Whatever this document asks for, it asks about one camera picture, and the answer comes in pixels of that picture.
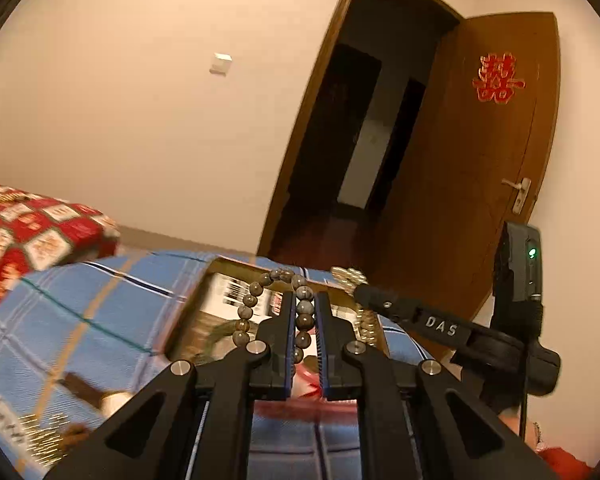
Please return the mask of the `person's hand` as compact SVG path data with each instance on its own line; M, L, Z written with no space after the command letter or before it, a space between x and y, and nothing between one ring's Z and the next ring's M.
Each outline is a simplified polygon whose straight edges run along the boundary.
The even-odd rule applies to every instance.
M534 452L539 453L544 450L545 444L539 423L530 417L523 422L520 408L506 408L498 418L518 437L521 437Z

